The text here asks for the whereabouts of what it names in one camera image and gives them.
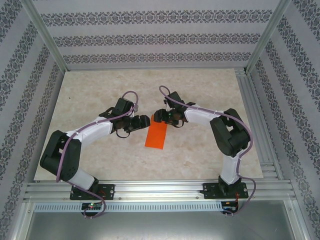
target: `cable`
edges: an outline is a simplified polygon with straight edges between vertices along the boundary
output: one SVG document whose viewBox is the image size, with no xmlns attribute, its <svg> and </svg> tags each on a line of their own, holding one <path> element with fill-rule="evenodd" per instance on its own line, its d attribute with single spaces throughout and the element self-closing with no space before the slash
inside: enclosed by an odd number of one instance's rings
<svg viewBox="0 0 320 240">
<path fill-rule="evenodd" d="M 182 102 L 179 102 L 177 100 L 174 100 L 172 99 L 171 97 L 169 97 L 168 95 L 166 95 L 163 91 L 162 91 L 162 88 L 166 89 L 169 93 L 170 93 L 170 90 L 169 88 L 167 88 L 166 86 L 159 86 L 159 91 L 160 93 L 166 98 L 166 99 L 169 99 L 170 101 L 176 103 L 176 104 L 179 104 L 181 106 L 184 106 L 184 107 L 187 107 L 187 108 L 191 108 L 191 109 L 195 109 L 195 110 L 201 110 L 201 111 L 205 111 L 207 113 L 210 113 L 210 114 L 216 114 L 216 115 L 220 115 L 220 116 L 224 116 L 224 117 L 227 117 L 229 119 L 232 119 L 236 122 L 238 122 L 239 124 L 241 124 L 244 129 L 247 131 L 247 133 L 249 134 L 249 137 L 250 137 L 250 145 L 249 147 L 239 155 L 238 157 L 238 161 L 236 163 L 236 174 L 239 176 L 239 178 L 242 178 L 242 179 L 246 179 L 246 180 L 250 180 L 253 182 L 253 190 L 252 190 L 252 193 L 251 195 L 249 196 L 248 200 L 243 204 L 243 206 L 235 213 L 233 213 L 233 215 L 236 215 L 238 214 L 239 212 L 241 212 L 245 206 L 250 202 L 250 200 L 252 199 L 252 197 L 254 196 L 255 192 L 256 192 L 256 188 L 257 188 L 257 184 L 256 184 L 256 181 L 253 179 L 253 178 L 250 178 L 250 177 L 245 177 L 245 176 L 241 176 L 240 173 L 239 173 L 239 168 L 240 168 L 240 162 L 241 162 L 241 158 L 247 153 L 250 151 L 250 149 L 252 148 L 252 146 L 254 145 L 254 138 L 253 138 L 253 135 L 252 135 L 252 132 L 250 131 L 250 129 L 247 127 L 247 125 L 245 125 L 241 120 L 239 120 L 238 118 L 234 117 L 234 116 L 231 116 L 231 115 L 228 115 L 228 114 L 225 114 L 223 112 L 218 112 L 218 111 L 212 111 L 210 109 L 206 109 L 206 108 L 203 108 L 203 107 L 197 107 L 197 106 L 190 106 L 190 105 L 187 105 L 187 104 L 184 104 Z"/>
<path fill-rule="evenodd" d="M 98 213 L 97 213 L 96 215 L 94 215 L 94 216 L 87 216 L 87 215 L 86 215 L 86 211 L 88 210 L 88 208 L 86 208 L 86 209 L 84 210 L 84 212 L 83 212 L 83 215 L 84 215 L 84 218 L 85 218 L 85 219 L 86 219 L 86 218 L 89 218 L 89 219 L 97 218 L 97 217 L 101 216 L 101 215 L 106 211 L 106 208 L 107 208 L 106 201 L 105 201 L 101 196 L 99 196 L 99 195 L 97 195 L 97 194 L 95 194 L 95 193 L 93 193 L 93 192 L 91 192 L 91 191 L 85 190 L 84 188 L 82 188 L 82 187 L 80 187 L 80 186 L 77 186 L 77 185 L 75 185 L 75 184 L 73 184 L 73 183 L 71 183 L 71 182 L 69 182 L 69 181 L 67 181 L 67 183 L 70 184 L 70 185 L 72 185 L 73 187 L 75 187 L 75 188 L 77 188 L 77 189 L 79 189 L 79 190 L 81 190 L 81 191 L 83 191 L 83 192 L 85 192 L 85 193 L 87 193 L 87 194 L 90 194 L 90 195 L 92 195 L 92 196 L 94 196 L 94 197 L 96 197 L 96 198 L 98 198 L 98 199 L 101 200 L 101 203 L 103 204 L 103 210 L 102 210 L 101 212 L 98 212 Z"/>
<path fill-rule="evenodd" d="M 130 113 L 132 113 L 136 106 L 138 105 L 138 101 L 139 101 L 139 97 L 138 97 L 138 94 L 135 92 L 135 91 L 127 91 L 125 92 L 122 97 L 124 97 L 125 95 L 129 94 L 129 93 L 133 93 L 135 94 L 135 97 L 136 97 L 136 100 L 135 100 L 135 104 L 133 105 L 133 107 L 127 111 L 126 113 L 122 114 L 122 115 L 119 115 L 119 116 L 115 116 L 115 117 L 111 117 L 111 118 L 107 118 L 107 119 L 103 119 L 103 120 L 99 120 L 99 121 L 94 121 L 94 122 L 91 122 L 81 128 L 79 128 L 74 134 L 72 134 L 69 139 L 66 141 L 65 145 L 64 145 L 64 148 L 63 148 L 63 151 L 62 151 L 62 154 L 61 154 L 61 158 L 60 158 L 60 162 L 59 162 L 59 167 L 58 167 L 58 171 L 56 173 L 56 178 L 55 178 L 55 182 L 58 183 L 59 180 L 60 180 L 60 174 L 61 174 L 61 170 L 62 170 L 62 165 L 64 163 L 64 158 L 65 158 L 65 154 L 66 154 L 66 149 L 68 148 L 68 145 L 70 143 L 70 141 L 79 133 L 81 133 L 83 130 L 87 129 L 88 127 L 91 127 L 93 125 L 96 125 L 96 124 L 100 124 L 100 123 L 105 123 L 105 122 L 109 122 L 111 120 L 116 120 L 116 119 L 120 119 Z"/>
<path fill-rule="evenodd" d="M 133 107 L 132 107 L 129 111 L 127 111 L 126 113 L 124 113 L 124 114 L 122 114 L 122 115 L 119 115 L 119 116 L 115 116 L 115 117 L 111 117 L 111 118 L 108 118 L 108 119 L 103 119 L 103 120 L 91 122 L 91 123 L 89 123 L 89 124 L 87 124 L 87 125 L 79 128 L 74 134 L 72 134 L 72 135 L 69 137 L 69 139 L 66 141 L 66 143 L 65 143 L 65 145 L 64 145 L 64 147 L 63 147 L 63 150 L 62 150 L 62 154 L 61 154 L 61 158 L 60 158 L 60 162 L 59 162 L 58 171 L 57 171 L 57 173 L 56 173 L 56 179 L 55 179 L 55 182 L 56 182 L 56 183 L 58 183 L 59 180 L 60 180 L 60 175 L 61 175 L 62 166 L 63 166 L 64 159 L 65 159 L 66 150 L 67 150 L 67 148 L 68 148 L 68 145 L 69 145 L 70 141 L 71 141 L 77 134 L 81 133 L 83 130 L 87 129 L 88 127 L 91 127 L 91 126 L 93 126 L 93 125 L 95 125 L 95 124 L 100 124 L 100 123 L 104 123 L 104 122 L 109 122 L 109 121 L 111 121 L 111 120 L 120 119 L 120 118 L 122 118 L 122 117 L 124 117 L 124 116 L 126 116 L 126 115 L 131 114 L 131 113 L 136 109 L 136 107 L 138 106 L 139 97 L 138 97 L 138 94 L 137 94 L 135 91 L 127 91 L 127 92 L 125 92 L 125 93 L 122 95 L 122 98 L 124 98 L 125 95 L 127 95 L 127 94 L 129 94 L 129 93 L 133 93 L 133 94 L 135 95 L 135 97 L 136 97 L 136 98 L 135 98 L 135 103 L 134 103 Z M 90 194 L 90 195 L 92 195 L 92 196 L 100 199 L 101 202 L 103 203 L 103 210 L 102 210 L 101 212 L 99 212 L 98 214 L 94 215 L 94 216 L 87 216 L 87 215 L 86 215 L 86 210 L 87 210 L 87 209 L 85 209 L 85 210 L 84 210 L 84 213 L 83 213 L 84 218 L 93 219 L 93 218 L 96 218 L 96 217 L 101 216 L 101 215 L 105 212 L 107 206 L 106 206 L 105 200 L 104 200 L 102 197 L 100 197 L 99 195 L 97 195 L 97 194 L 95 194 L 95 193 L 93 193 L 93 192 L 91 192 L 91 191 L 88 191 L 88 190 L 86 190 L 86 189 L 83 189 L 82 187 L 77 186 L 77 185 L 75 185 L 75 184 L 73 184 L 73 183 L 71 183 L 71 182 L 68 182 L 68 181 L 67 181 L 67 183 L 69 183 L 70 185 L 74 186 L 75 188 L 77 188 L 77 189 L 79 189 L 79 190 L 81 190 L 81 191 L 83 191 L 83 192 L 85 192 L 85 193 L 87 193 L 87 194 Z"/>
<path fill-rule="evenodd" d="M 182 128 L 185 125 L 185 122 L 182 121 L 182 125 L 181 126 L 176 126 L 176 125 L 172 125 L 173 127 L 175 127 L 176 129 Z"/>
<path fill-rule="evenodd" d="M 126 139 L 127 137 L 130 136 L 130 132 L 128 133 L 127 136 L 120 136 L 119 133 L 118 133 L 118 130 L 115 131 L 115 134 L 117 135 L 117 137 L 121 138 L 121 139 Z"/>
</svg>

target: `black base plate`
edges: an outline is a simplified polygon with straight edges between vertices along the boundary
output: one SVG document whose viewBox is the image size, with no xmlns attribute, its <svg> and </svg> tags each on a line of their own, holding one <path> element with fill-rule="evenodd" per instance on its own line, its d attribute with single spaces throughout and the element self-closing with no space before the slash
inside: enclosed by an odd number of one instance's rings
<svg viewBox="0 0 320 240">
<path fill-rule="evenodd" d="M 96 194 L 102 197 L 104 200 L 113 200 L 115 195 L 115 185 L 114 184 L 98 184 L 98 191 Z M 99 200 L 99 199 L 73 186 L 71 188 L 70 200 Z"/>
<path fill-rule="evenodd" d="M 207 182 L 203 183 L 203 190 L 200 191 L 204 195 L 204 199 L 235 199 L 236 193 L 239 194 L 239 199 L 247 199 L 249 197 L 247 185 L 241 182 L 235 187 L 232 192 L 224 195 L 219 189 L 219 183 Z"/>
</svg>

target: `robotic arm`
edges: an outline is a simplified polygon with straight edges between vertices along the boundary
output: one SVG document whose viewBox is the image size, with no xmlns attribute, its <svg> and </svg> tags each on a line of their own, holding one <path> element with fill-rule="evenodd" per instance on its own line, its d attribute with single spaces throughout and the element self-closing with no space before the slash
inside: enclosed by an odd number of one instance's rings
<svg viewBox="0 0 320 240">
<path fill-rule="evenodd" d="M 115 107 L 111 107 L 99 114 L 89 124 L 72 131 L 55 131 L 42 154 L 40 166 L 55 176 L 59 175 L 57 180 L 69 182 L 73 186 L 78 186 L 97 194 L 99 191 L 98 179 L 79 167 L 81 150 L 95 140 L 111 135 L 114 132 L 119 136 L 119 129 L 123 129 L 130 134 L 133 131 L 149 127 L 149 117 L 146 115 L 135 116 L 134 112 L 138 109 L 138 105 L 135 109 L 134 107 L 135 105 L 132 101 L 121 97 Z M 69 141 L 67 148 L 64 149 L 67 141 Z"/>
<path fill-rule="evenodd" d="M 176 91 L 170 93 L 168 97 L 177 102 L 185 103 Z M 218 180 L 219 190 L 216 191 L 220 191 L 225 198 L 235 196 L 241 183 L 241 178 L 237 173 L 238 159 L 248 147 L 250 142 L 249 133 L 237 121 L 218 114 L 218 111 L 215 113 L 205 111 L 204 108 L 200 108 L 194 102 L 186 104 L 192 107 L 182 106 L 169 99 L 164 100 L 164 103 L 167 108 L 155 112 L 155 122 L 164 121 L 166 124 L 177 127 L 179 121 L 182 121 L 182 126 L 184 123 L 190 122 L 211 128 L 217 146 L 223 153 L 223 168 Z M 237 111 L 232 108 L 220 113 L 235 117 L 241 121 Z"/>
</svg>

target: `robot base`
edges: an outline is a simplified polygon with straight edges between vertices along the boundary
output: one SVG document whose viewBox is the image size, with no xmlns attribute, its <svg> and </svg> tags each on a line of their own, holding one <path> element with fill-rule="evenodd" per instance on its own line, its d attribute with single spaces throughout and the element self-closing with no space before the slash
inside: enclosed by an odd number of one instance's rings
<svg viewBox="0 0 320 240">
<path fill-rule="evenodd" d="M 247 185 L 241 182 L 241 178 L 232 185 L 227 185 L 219 176 L 219 182 L 206 182 L 202 184 L 204 199 L 239 199 L 249 197 Z"/>
<path fill-rule="evenodd" d="M 97 191 L 95 192 L 95 194 L 102 197 L 104 200 L 113 200 L 115 195 L 115 185 L 114 184 L 98 184 Z M 99 200 L 99 199 L 73 186 L 71 188 L 70 200 Z"/>
</svg>

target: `enclosure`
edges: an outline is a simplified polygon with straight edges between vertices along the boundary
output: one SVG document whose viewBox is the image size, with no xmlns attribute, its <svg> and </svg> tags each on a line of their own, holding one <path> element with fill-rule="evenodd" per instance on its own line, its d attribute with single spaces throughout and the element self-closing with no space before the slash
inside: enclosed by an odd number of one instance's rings
<svg viewBox="0 0 320 240">
<path fill-rule="evenodd" d="M 0 239 L 320 239 L 318 4 L 1 0 Z M 167 126 L 162 150 L 145 147 L 147 128 L 87 146 L 80 166 L 114 188 L 107 213 L 84 219 L 88 201 L 39 166 L 50 135 L 130 90 L 151 116 L 165 108 L 160 85 L 238 111 L 253 134 L 240 169 L 253 198 L 233 217 L 220 211 L 234 199 L 205 198 L 223 154 L 188 122 Z"/>
</svg>

